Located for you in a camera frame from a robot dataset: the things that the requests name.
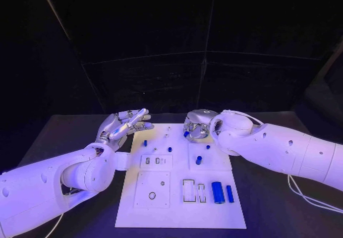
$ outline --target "circular hole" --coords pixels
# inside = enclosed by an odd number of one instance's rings
[[[150,194],[148,194],[148,198],[153,200],[153,199],[155,199],[155,193],[154,192],[151,192]]]

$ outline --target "blue cylinder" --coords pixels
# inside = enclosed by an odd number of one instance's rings
[[[197,156],[194,163],[196,163],[197,165],[200,165],[200,163],[202,163],[202,157],[200,157],[200,156]]]
[[[232,195],[232,190],[229,185],[226,186],[226,191],[228,191],[229,202],[232,203],[235,201],[233,201],[233,195]]]
[[[212,191],[213,191],[215,203],[216,204],[225,203],[223,188],[222,188],[220,182],[212,182]]]

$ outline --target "white board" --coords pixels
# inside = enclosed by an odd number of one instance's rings
[[[209,150],[200,151],[196,146],[189,145],[190,142],[181,133],[183,124],[154,125],[153,130],[140,131],[134,134],[132,165],[125,175],[115,227],[245,229],[246,225],[228,155],[216,149],[210,137],[191,142],[202,143],[197,145],[199,148],[206,148],[206,145],[210,144]],[[194,167],[194,161],[189,155],[196,155],[196,152],[203,153],[203,163]],[[145,167],[147,156],[150,156],[148,165],[151,166]],[[206,163],[204,160],[209,156],[216,159],[212,163],[209,160]],[[155,158],[167,158],[171,163],[166,161],[166,167],[160,164],[154,165],[151,162],[155,162]],[[219,168],[217,165],[223,162],[225,166]],[[161,186],[164,178],[160,176],[163,174],[166,176],[167,172],[170,173],[170,180],[166,180],[168,185],[164,183]],[[138,173],[150,174],[140,178]],[[194,180],[196,202],[183,202],[184,179]],[[215,181],[222,183],[226,200],[223,204],[215,204],[210,186]],[[200,194],[199,184],[203,184],[200,188],[204,187]],[[226,185],[232,187],[233,203],[228,202]],[[155,198],[151,202],[148,195],[154,191]],[[206,202],[200,202],[199,196],[206,197]]]

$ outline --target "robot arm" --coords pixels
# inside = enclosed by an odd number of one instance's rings
[[[277,172],[313,179],[343,191],[343,145],[253,119],[256,125],[248,117],[223,111],[209,119],[207,131],[220,150],[232,156],[242,155]]]
[[[147,113],[141,109],[111,114],[85,149],[0,175],[0,238],[36,228],[106,189],[115,169],[125,169],[119,161],[128,154],[115,151],[127,135],[154,128],[141,121],[150,119]]]

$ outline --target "robotic hand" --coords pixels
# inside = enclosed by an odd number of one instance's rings
[[[264,124],[230,110],[220,114],[193,110],[187,113],[183,132],[190,140],[210,134],[226,154],[240,155],[269,170],[313,179],[343,191],[343,145],[289,128]]]
[[[147,113],[141,109],[111,114],[85,149],[0,175],[0,238],[36,228],[106,189],[115,169],[128,168],[128,153],[115,152],[127,135],[154,128],[142,122]]]

